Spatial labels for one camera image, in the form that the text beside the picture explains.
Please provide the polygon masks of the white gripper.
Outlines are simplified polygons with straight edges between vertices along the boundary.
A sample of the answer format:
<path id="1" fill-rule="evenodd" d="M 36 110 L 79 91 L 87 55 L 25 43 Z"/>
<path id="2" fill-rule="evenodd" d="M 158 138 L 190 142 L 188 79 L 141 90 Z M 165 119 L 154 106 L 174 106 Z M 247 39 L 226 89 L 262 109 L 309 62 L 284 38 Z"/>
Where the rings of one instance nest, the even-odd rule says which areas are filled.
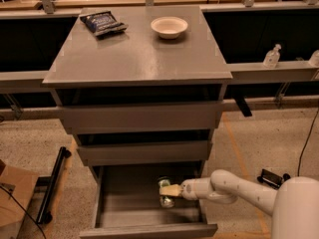
<path id="1" fill-rule="evenodd" d="M 173 184 L 159 189 L 159 194 L 164 196 L 182 196 L 187 200 L 206 199 L 213 191 L 210 178 L 194 178 L 185 180 L 181 186 Z"/>

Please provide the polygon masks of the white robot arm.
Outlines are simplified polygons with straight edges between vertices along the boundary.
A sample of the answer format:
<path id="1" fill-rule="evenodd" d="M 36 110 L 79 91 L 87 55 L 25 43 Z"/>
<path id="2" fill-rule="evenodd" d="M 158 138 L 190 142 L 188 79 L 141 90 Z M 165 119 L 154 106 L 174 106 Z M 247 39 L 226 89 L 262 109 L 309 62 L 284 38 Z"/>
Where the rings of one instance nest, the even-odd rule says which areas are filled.
<path id="1" fill-rule="evenodd" d="M 319 239 L 319 181 L 297 176 L 279 189 L 218 169 L 210 177 L 162 186 L 159 194 L 230 204 L 238 197 L 271 217 L 271 239 Z"/>

